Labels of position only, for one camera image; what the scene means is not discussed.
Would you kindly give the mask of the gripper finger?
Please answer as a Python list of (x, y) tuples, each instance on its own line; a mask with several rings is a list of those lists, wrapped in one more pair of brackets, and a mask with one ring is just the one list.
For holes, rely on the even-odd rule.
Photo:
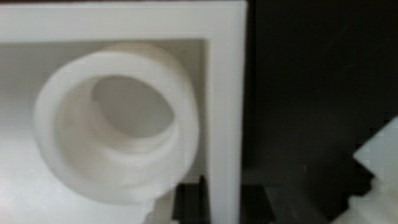
[(348, 209), (330, 224), (398, 224), (398, 116), (353, 153), (373, 174), (371, 189), (348, 199)]

